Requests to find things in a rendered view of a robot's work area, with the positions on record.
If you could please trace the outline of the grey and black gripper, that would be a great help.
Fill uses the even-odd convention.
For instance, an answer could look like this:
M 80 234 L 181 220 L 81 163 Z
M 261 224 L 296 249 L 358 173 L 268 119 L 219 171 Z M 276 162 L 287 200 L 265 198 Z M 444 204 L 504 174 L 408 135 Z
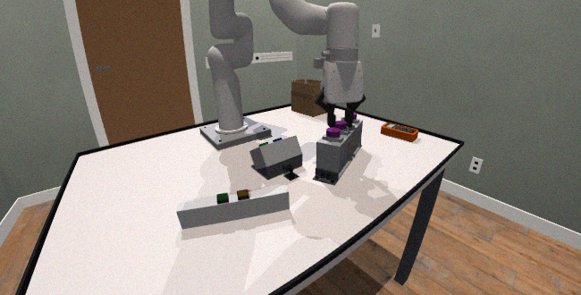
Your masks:
M 323 103 L 323 100 L 327 101 L 327 104 Z M 315 103 L 327 112 L 327 125 L 330 128 L 335 128 L 336 126 L 336 115 L 334 114 L 336 104 L 347 103 L 344 122 L 351 128 L 353 115 L 359 105 L 365 100 L 361 62 L 358 62 L 358 60 L 327 60 L 327 62 L 324 62 L 321 92 L 317 96 Z

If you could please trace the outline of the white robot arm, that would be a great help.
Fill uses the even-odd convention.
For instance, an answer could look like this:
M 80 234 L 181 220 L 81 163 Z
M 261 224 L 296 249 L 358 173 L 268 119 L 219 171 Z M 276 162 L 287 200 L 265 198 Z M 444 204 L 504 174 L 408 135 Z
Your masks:
M 253 60 L 253 25 L 245 13 L 234 11 L 234 0 L 208 0 L 210 31 L 214 38 L 233 39 L 234 43 L 212 46 L 207 53 L 212 73 L 220 134 L 235 134 L 248 128 L 243 122 L 240 81 L 234 69 L 244 68 Z M 357 61 L 358 6 L 334 3 L 328 7 L 304 0 L 269 0 L 281 22 L 300 35 L 327 35 L 327 48 L 314 59 L 314 68 L 324 62 Z M 326 57 L 326 58 L 325 58 Z M 327 59 L 327 60 L 326 60 Z

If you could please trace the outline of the small brown cardboard box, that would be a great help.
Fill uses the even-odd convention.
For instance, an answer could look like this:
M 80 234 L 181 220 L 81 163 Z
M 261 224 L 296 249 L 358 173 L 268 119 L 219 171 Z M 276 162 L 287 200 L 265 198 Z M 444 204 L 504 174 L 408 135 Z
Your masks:
M 321 81 L 305 79 L 291 81 L 291 111 L 308 116 L 318 116 L 327 112 L 315 103 L 321 92 Z

